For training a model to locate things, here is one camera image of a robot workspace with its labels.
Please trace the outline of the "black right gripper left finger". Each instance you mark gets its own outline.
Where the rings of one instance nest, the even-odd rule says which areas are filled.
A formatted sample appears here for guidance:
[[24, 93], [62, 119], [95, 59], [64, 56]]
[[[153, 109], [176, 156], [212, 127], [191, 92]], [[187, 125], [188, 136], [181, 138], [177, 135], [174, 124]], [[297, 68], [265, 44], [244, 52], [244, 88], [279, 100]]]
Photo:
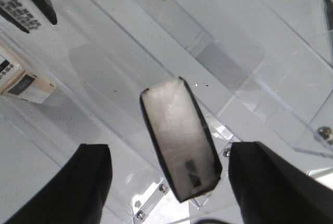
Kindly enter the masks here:
[[108, 145], [81, 144], [65, 166], [6, 223], [100, 223], [111, 182]]

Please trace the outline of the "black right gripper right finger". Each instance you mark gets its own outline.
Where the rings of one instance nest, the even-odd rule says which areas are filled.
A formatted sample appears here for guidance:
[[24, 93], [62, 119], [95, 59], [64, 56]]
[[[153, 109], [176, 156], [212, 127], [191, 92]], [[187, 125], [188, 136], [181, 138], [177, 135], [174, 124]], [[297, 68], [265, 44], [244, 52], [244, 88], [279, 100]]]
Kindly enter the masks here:
[[332, 190], [261, 142], [234, 142], [228, 175], [244, 223], [332, 223]]

